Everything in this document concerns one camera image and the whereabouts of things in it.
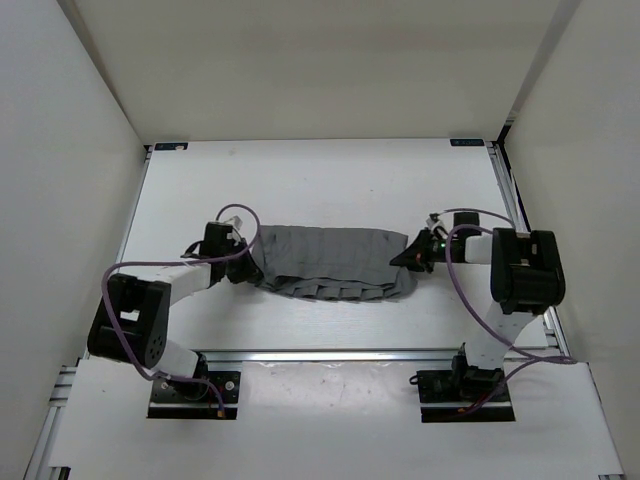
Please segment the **grey pleated skirt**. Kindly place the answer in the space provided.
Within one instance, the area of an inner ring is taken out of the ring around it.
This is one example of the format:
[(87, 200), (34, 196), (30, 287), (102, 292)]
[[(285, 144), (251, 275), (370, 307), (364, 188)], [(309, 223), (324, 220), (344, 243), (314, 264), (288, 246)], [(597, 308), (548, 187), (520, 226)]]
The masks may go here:
[(411, 295), (417, 280), (390, 261), (407, 247), (402, 233), (367, 228), (264, 225), (252, 248), (257, 286), (322, 301), (383, 301)]

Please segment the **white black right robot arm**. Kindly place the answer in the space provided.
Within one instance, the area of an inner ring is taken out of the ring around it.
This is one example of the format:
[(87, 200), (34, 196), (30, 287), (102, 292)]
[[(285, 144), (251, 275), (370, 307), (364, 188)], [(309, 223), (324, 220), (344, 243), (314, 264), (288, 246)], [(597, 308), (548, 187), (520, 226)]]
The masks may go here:
[[(566, 293), (566, 280), (556, 236), (548, 230), (519, 232), (513, 226), (487, 229), (480, 217), (505, 220), (479, 209), (455, 208), (447, 230), (439, 213), (432, 213), (414, 241), (390, 264), (414, 272), (432, 272), (437, 263), (447, 267), (463, 305), (479, 325), (464, 341), (452, 361), (449, 387), (460, 399), (470, 400), (497, 385), (503, 377), (505, 355), (515, 349), (523, 329)], [(456, 264), (490, 267), (491, 303), (479, 315), (456, 277)]]

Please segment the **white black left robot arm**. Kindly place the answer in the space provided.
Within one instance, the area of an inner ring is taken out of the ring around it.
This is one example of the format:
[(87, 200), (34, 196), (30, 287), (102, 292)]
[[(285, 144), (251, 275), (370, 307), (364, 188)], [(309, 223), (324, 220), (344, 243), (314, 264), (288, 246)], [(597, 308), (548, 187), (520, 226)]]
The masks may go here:
[(90, 329), (89, 353), (175, 380), (188, 400), (205, 396), (210, 377), (202, 355), (168, 339), (169, 313), (174, 304), (224, 279), (238, 284), (260, 278), (239, 226), (237, 217), (208, 223), (204, 238), (187, 248), (181, 262), (162, 265), (151, 276), (111, 275)]

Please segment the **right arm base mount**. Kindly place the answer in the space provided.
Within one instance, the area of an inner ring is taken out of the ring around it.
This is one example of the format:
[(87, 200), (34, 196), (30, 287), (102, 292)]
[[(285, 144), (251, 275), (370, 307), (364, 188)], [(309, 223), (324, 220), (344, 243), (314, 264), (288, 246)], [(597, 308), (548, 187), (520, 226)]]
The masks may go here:
[(409, 378), (424, 404), (470, 402), (472, 406), (510, 400), (505, 374), (501, 368), (480, 369), (471, 366), (464, 348), (454, 355), (448, 370), (419, 370)]

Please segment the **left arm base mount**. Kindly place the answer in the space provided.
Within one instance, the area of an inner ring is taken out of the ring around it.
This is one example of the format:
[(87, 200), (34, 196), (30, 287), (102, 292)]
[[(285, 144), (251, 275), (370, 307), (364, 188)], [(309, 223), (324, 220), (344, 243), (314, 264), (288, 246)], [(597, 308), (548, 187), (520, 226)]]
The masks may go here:
[(241, 371), (216, 369), (198, 352), (196, 377), (208, 384), (156, 380), (152, 385), (147, 417), (155, 419), (235, 420), (240, 396)]

